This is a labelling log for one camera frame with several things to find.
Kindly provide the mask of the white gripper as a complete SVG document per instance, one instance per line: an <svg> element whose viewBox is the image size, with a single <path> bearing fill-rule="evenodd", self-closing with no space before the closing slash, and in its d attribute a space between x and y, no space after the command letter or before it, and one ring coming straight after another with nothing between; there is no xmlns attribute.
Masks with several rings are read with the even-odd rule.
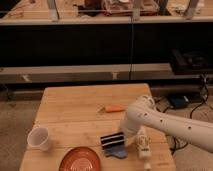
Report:
<svg viewBox="0 0 213 171"><path fill-rule="evenodd" d="M129 120L127 117L124 117L120 121L119 131L124 134L125 137L125 146L128 147L132 145L135 141L135 136L137 135L141 125Z"/></svg>

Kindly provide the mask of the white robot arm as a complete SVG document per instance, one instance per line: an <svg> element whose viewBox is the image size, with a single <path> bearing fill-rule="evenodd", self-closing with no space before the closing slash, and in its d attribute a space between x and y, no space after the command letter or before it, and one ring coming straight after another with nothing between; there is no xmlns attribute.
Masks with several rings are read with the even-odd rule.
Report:
<svg viewBox="0 0 213 171"><path fill-rule="evenodd" d="M126 137L132 137L141 126L170 134L213 154L213 123L159 112L149 95L138 97L126 108L119 128Z"/></svg>

